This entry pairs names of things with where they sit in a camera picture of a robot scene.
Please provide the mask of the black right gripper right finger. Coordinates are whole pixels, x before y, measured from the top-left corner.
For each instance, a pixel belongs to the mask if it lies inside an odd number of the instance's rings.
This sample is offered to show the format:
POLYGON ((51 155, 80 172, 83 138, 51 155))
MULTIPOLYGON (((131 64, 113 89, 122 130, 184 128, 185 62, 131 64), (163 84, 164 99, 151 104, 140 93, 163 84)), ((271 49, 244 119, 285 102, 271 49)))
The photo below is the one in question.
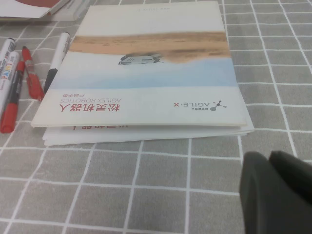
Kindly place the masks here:
POLYGON ((283 152, 269 157, 269 211, 312 210, 312 166, 283 152))

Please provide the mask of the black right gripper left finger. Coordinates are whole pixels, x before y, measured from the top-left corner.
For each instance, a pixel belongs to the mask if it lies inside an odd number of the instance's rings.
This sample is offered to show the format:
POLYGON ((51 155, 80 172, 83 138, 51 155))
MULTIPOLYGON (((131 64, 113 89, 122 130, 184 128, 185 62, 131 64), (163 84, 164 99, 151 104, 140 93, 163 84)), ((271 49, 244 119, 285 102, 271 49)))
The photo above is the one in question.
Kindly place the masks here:
POLYGON ((247 234, 310 234, 312 211, 269 211, 269 158, 259 152, 244 155, 239 195, 247 234))

